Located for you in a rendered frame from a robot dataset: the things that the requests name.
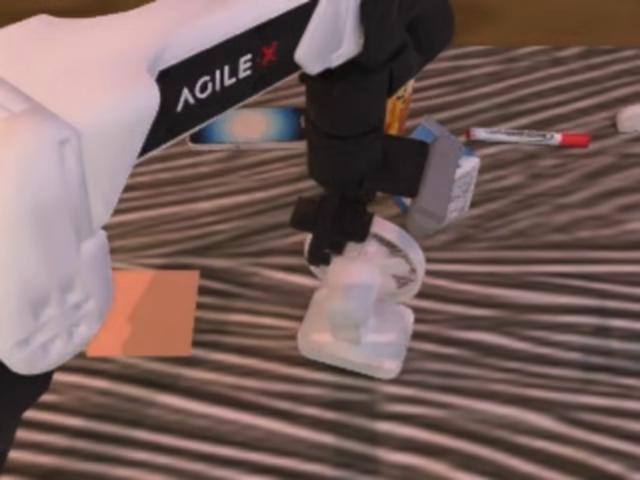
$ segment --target marker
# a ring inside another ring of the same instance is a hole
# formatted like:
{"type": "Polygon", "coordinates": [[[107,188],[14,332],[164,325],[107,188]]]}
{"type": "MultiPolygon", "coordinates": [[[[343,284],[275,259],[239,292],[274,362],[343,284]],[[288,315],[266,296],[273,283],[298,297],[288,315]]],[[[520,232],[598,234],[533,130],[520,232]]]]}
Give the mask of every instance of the marker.
{"type": "Polygon", "coordinates": [[[591,143],[588,133],[539,132],[535,130],[507,130],[502,128],[470,128],[467,140],[521,145],[547,145],[551,147],[586,148],[591,143]]]}

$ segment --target orange square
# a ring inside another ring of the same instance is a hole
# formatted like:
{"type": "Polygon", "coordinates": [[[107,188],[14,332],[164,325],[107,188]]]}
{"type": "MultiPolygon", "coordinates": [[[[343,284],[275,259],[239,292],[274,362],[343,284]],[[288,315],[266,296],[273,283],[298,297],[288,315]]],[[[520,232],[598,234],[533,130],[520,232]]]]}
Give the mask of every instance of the orange square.
{"type": "Polygon", "coordinates": [[[87,356],[190,356],[199,280],[197,271],[114,271],[111,311],[87,356]]]}

